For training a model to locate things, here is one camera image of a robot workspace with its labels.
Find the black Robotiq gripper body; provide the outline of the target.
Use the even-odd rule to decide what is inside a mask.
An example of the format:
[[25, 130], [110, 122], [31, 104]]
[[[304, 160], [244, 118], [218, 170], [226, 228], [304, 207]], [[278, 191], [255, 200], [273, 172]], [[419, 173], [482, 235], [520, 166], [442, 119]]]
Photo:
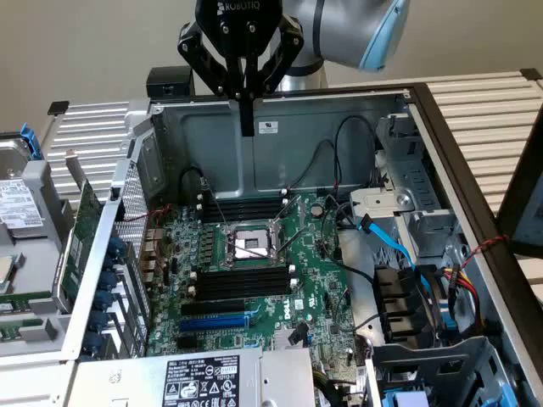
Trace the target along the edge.
[[282, 16], [282, 1], [202, 0], [195, 7], [199, 28], [223, 58], [260, 57]]

